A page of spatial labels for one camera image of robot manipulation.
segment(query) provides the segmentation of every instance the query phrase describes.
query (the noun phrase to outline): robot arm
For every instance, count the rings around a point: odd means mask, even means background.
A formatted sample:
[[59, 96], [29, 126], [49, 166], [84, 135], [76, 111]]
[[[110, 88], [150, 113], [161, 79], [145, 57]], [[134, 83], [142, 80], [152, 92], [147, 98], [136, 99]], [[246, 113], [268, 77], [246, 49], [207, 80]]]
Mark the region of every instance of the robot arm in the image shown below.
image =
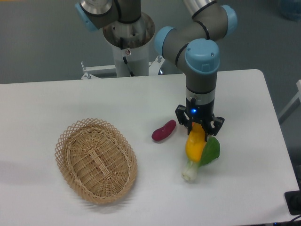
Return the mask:
[[141, 17], [140, 0], [81, 0], [75, 8], [90, 31], [115, 21], [131, 24]]
[[147, 43], [154, 36], [155, 25], [141, 12], [140, 0], [81, 0], [75, 8], [88, 30], [103, 28], [113, 50], [117, 77], [148, 75]]
[[183, 0], [193, 23], [179, 31], [162, 28], [155, 38], [155, 48], [186, 75], [186, 106], [179, 105], [176, 115], [180, 124], [202, 125], [207, 135], [216, 135], [224, 119], [213, 114], [217, 70], [220, 54], [214, 42], [231, 34], [237, 17], [229, 6], [214, 0]]

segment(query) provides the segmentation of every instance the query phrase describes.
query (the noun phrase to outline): black cable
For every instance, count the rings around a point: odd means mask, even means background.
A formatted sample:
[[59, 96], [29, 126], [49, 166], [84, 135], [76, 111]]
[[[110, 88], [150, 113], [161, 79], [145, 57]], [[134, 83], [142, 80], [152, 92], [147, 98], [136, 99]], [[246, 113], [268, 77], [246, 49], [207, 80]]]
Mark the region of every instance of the black cable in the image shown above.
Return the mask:
[[186, 43], [178, 52], [176, 58], [175, 58], [175, 66], [178, 67], [178, 60], [179, 60], [179, 57], [181, 55], [181, 53], [183, 52], [183, 50], [188, 46], [189, 43]]
[[299, 218], [301, 218], [301, 215], [299, 215], [299, 216], [293, 218], [293, 219], [290, 221], [290, 223], [297, 226], [297, 224], [296, 224], [294, 221], [297, 220], [297, 219], [299, 219]]
[[118, 19], [120, 19], [122, 17], [122, 13], [121, 13], [121, 8], [120, 8], [120, 5], [119, 5], [119, 2], [117, 0], [114, 0], [114, 3], [115, 3], [116, 8], [117, 8]]
[[207, 40], [209, 40], [210, 39], [210, 35], [209, 35], [208, 28], [202, 22], [200, 22], [198, 20], [195, 21], [195, 22], [202, 26], [202, 28], [204, 29], [204, 31], [206, 33]]
[[[124, 40], [123, 38], [120, 38], [120, 49], [121, 50], [124, 50], [124, 48], [123, 48], [123, 40]], [[123, 62], [126, 64], [128, 72], [130, 73], [131, 77], [135, 77], [135, 75], [134, 75], [134, 73], [133, 73], [130, 65], [127, 62], [127, 58], [124, 56], [124, 57], [122, 57], [122, 59], [123, 59]]]
[[197, 15], [197, 14], [199, 14], [201, 11], [203, 11], [204, 9], [206, 9], [207, 7], [209, 7], [209, 6], [211, 6], [211, 5], [213, 5], [213, 4], [215, 4], [215, 3], [217, 3], [216, 1], [212, 1], [212, 2], [210, 2], [210, 3], [208, 3], [207, 5], [205, 5], [204, 7], [202, 7], [202, 8], [200, 8], [197, 12], [195, 12], [193, 15], [192, 15], [192, 19]]

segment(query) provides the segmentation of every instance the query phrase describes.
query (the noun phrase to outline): gray robot arm segment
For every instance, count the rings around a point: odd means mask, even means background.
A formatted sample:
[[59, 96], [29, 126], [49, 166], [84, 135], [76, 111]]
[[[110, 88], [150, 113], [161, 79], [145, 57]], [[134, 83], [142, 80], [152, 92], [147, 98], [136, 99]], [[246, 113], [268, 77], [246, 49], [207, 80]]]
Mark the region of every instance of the gray robot arm segment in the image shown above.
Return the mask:
[[141, 17], [141, 0], [108, 0], [107, 2], [111, 2], [110, 7], [106, 4], [103, 4], [103, 8], [96, 7], [90, 3], [90, 0], [82, 0], [76, 4], [76, 9], [85, 25], [90, 24], [87, 26], [89, 30], [95, 30], [90, 29], [91, 26], [99, 30], [115, 21], [131, 24]]
[[218, 4], [212, 4], [198, 13], [194, 22], [187, 28], [172, 29], [168, 33], [162, 46], [162, 55], [184, 72], [184, 68], [178, 63], [178, 60], [182, 59], [178, 55], [184, 50], [183, 47], [200, 38], [217, 41], [227, 34], [227, 28], [228, 16], [225, 9]]

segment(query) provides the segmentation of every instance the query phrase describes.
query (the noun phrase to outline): blue object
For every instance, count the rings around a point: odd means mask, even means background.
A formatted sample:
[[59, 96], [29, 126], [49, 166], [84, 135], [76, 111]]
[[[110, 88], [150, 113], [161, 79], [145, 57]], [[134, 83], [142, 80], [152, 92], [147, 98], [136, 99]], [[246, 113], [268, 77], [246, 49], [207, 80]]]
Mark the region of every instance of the blue object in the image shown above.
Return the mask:
[[278, 7], [286, 18], [301, 21], [301, 0], [279, 0]]
[[185, 51], [187, 65], [200, 74], [212, 74], [220, 66], [220, 51], [212, 40], [195, 39]]
[[163, 56], [163, 44], [166, 36], [168, 33], [175, 29], [174, 27], [163, 27], [158, 31], [156, 37], [155, 37], [155, 50]]
[[237, 20], [237, 15], [236, 15], [234, 9], [232, 9], [230, 6], [227, 6], [227, 5], [224, 5], [222, 7], [225, 9], [227, 16], [228, 16], [228, 29], [227, 29], [227, 33], [226, 33], [226, 36], [227, 36], [229, 34], [232, 34], [236, 30], [237, 25], [238, 25], [238, 20]]
[[75, 8], [81, 18], [81, 20], [84, 22], [86, 28], [91, 31], [98, 31], [97, 27], [95, 27], [95, 25], [91, 22], [91, 20], [87, 17], [87, 15], [85, 14], [85, 12], [83, 11], [83, 9], [80, 7], [79, 3], [75, 4]]

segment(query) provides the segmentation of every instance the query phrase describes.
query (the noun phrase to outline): white table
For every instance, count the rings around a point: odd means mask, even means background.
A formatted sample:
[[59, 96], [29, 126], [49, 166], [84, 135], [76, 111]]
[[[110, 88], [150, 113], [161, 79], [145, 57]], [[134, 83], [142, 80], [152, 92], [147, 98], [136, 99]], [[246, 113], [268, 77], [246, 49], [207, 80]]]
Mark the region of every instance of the white table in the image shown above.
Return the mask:
[[[258, 70], [220, 72], [214, 113], [226, 119], [220, 158], [181, 178], [187, 131], [161, 144], [152, 132], [185, 105], [184, 75], [0, 85], [1, 226], [235, 226], [288, 221], [284, 192], [298, 190], [280, 126]], [[60, 134], [77, 120], [107, 120], [136, 153], [125, 199], [95, 206], [55, 162]]]

